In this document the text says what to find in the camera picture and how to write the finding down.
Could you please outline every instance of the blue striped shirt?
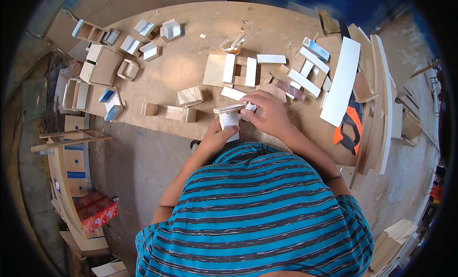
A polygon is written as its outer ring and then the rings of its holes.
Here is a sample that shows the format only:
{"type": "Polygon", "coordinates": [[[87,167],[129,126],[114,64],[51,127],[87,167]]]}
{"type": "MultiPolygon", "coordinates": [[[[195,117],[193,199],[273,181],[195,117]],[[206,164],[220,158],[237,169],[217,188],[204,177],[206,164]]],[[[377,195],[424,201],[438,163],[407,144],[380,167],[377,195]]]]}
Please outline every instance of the blue striped shirt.
{"type": "Polygon", "coordinates": [[[135,245],[136,276],[148,277],[361,276],[374,249],[352,196],[334,196],[302,158],[260,143],[196,170],[172,216],[142,229],[135,245]]]}

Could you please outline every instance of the hand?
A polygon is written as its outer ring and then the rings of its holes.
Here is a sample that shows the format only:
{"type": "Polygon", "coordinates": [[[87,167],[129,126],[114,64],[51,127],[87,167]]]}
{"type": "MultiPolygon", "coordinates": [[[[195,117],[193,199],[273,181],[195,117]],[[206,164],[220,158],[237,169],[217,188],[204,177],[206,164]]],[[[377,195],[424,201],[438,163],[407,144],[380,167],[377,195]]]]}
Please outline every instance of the hand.
{"type": "Polygon", "coordinates": [[[240,102],[247,101],[256,104],[257,108],[262,108],[261,117],[246,109],[240,112],[262,132],[281,140],[285,134],[296,129],[289,121],[283,103],[270,93],[255,90],[240,99],[240,102]]]}
{"type": "Polygon", "coordinates": [[[206,153],[214,153],[221,149],[230,137],[240,131],[240,126],[234,125],[221,130],[219,117],[216,117],[208,126],[207,132],[199,144],[198,150],[204,150],[206,153]]]}

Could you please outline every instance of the wooden workbench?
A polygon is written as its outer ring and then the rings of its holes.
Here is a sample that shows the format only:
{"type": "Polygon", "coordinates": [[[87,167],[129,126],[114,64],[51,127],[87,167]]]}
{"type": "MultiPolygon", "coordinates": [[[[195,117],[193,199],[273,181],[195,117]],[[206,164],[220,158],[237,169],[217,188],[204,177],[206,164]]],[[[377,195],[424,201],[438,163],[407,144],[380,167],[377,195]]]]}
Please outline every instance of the wooden workbench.
{"type": "MultiPolygon", "coordinates": [[[[115,50],[130,35],[136,40],[148,43],[134,30],[140,19],[157,24],[176,18],[182,24],[183,37],[165,43],[155,34],[153,41],[161,47],[160,56],[144,62],[140,57],[125,54],[125,58],[137,62],[140,70],[133,82],[117,77],[113,86],[119,91],[120,99],[125,104],[123,112],[115,119],[124,123],[162,131],[183,137],[201,140],[209,123],[216,117],[213,108],[236,104],[235,100],[220,95],[222,87],[202,85],[209,54],[224,55],[219,45],[237,36],[241,27],[248,31],[240,56],[255,57],[256,54],[285,55],[291,61],[299,52],[304,37],[324,37],[318,19],[269,5],[243,2],[200,2],[175,5],[148,11],[113,23],[107,28],[121,32],[115,44],[115,50]],[[186,88],[201,86],[204,103],[192,106],[198,111],[196,123],[181,123],[160,117],[141,117],[141,105],[150,102],[163,105],[179,106],[177,92],[186,88]]],[[[256,84],[260,78],[270,72],[286,82],[287,75],[279,66],[258,65],[256,84]]],[[[235,86],[243,92],[251,92],[250,87],[235,86]]],[[[105,116],[103,103],[98,102],[103,88],[94,86],[86,112],[105,116]]],[[[356,157],[340,144],[333,144],[335,127],[320,119],[320,101],[309,95],[304,102],[297,100],[285,103],[290,120],[313,143],[329,154],[337,164],[354,166],[356,157]]],[[[280,148],[285,145],[276,138],[255,129],[251,123],[240,121],[241,141],[261,141],[280,148]]]]}

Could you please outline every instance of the person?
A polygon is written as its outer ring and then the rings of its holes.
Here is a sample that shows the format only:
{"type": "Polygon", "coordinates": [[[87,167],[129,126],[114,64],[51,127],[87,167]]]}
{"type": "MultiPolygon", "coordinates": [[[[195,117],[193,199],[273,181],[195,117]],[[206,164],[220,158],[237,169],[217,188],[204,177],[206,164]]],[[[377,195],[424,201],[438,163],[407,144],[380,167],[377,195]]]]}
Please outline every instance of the person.
{"type": "Polygon", "coordinates": [[[240,102],[261,108],[261,117],[241,113],[294,154],[260,143],[228,147],[236,141],[219,151],[240,127],[221,131],[215,119],[137,234],[136,275],[361,276],[374,241],[334,162],[278,98],[256,90],[240,102]]]}

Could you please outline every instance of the red box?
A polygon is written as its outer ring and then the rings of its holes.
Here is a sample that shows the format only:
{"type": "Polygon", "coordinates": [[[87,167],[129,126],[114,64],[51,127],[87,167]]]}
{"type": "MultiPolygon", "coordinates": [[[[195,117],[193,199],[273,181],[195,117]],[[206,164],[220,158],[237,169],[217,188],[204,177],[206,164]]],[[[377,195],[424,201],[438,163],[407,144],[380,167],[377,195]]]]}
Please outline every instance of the red box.
{"type": "Polygon", "coordinates": [[[118,207],[111,198],[105,197],[77,212],[84,231],[90,233],[117,216],[118,207]]]}
{"type": "Polygon", "coordinates": [[[96,201],[105,198],[106,195],[102,193],[101,191],[95,191],[91,194],[85,195],[83,197],[80,197],[77,200],[74,200],[73,203],[75,204],[75,208],[77,210],[80,210],[88,205],[91,205],[95,203],[96,201]]]}

